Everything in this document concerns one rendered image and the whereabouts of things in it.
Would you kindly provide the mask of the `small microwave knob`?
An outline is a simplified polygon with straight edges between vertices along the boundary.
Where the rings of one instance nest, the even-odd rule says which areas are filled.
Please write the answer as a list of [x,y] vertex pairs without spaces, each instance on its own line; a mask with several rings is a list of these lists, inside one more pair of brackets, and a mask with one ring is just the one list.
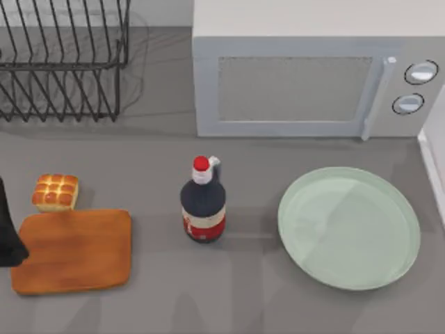
[[393,112],[398,115],[409,115],[416,113],[424,104],[424,98],[418,93],[403,95],[394,100]]

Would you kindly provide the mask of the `wooden cutting board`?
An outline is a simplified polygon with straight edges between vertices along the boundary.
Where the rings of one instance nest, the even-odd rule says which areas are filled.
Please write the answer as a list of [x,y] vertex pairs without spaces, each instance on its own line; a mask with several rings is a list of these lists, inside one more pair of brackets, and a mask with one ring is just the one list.
[[131,274],[131,216],[123,209],[34,214],[19,236],[29,258],[10,270],[21,295],[59,294],[124,285]]

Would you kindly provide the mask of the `golden bread loaf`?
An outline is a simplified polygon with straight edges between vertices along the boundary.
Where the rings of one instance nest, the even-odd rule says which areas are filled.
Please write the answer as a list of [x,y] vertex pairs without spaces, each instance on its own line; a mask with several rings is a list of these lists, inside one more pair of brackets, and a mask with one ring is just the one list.
[[39,176],[31,202],[39,212],[73,210],[79,194],[79,179],[73,175],[44,174]]

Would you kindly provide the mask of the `dark soda bottle red cap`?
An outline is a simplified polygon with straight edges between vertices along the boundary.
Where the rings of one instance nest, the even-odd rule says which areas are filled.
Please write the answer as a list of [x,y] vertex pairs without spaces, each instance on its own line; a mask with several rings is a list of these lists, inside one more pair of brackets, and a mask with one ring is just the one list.
[[220,181],[221,161],[197,156],[191,179],[180,192],[185,233],[198,243],[216,241],[225,230],[226,190]]

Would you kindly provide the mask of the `large microwave knob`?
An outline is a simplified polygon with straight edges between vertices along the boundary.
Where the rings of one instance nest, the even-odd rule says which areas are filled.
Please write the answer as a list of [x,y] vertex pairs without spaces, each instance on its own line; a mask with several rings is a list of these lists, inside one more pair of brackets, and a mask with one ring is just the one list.
[[414,63],[406,69],[405,81],[413,86],[420,86],[432,81],[439,72],[436,62],[426,60],[422,63]]

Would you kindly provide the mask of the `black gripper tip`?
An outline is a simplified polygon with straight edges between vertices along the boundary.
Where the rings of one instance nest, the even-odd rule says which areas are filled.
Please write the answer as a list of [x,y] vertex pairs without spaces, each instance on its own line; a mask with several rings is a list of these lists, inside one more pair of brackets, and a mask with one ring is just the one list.
[[18,267],[29,257],[11,219],[6,190],[0,177],[0,268]]

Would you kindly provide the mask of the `pale green plate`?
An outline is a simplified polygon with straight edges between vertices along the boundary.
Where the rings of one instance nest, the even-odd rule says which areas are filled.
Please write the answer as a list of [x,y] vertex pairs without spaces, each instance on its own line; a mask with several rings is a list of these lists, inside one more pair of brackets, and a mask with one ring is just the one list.
[[308,172],[284,192],[277,228],[289,257],[313,279],[365,291],[396,282],[421,245],[406,197],[377,175],[351,167]]

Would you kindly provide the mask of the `pale microwave oven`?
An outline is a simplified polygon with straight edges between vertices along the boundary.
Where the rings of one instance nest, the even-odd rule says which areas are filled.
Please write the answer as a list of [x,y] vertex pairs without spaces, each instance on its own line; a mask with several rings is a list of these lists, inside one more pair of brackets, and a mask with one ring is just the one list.
[[[357,137],[382,60],[397,59],[371,137],[413,137],[445,84],[445,0],[195,0],[199,136]],[[405,81],[411,64],[439,66]],[[416,113],[392,104],[418,93]]]

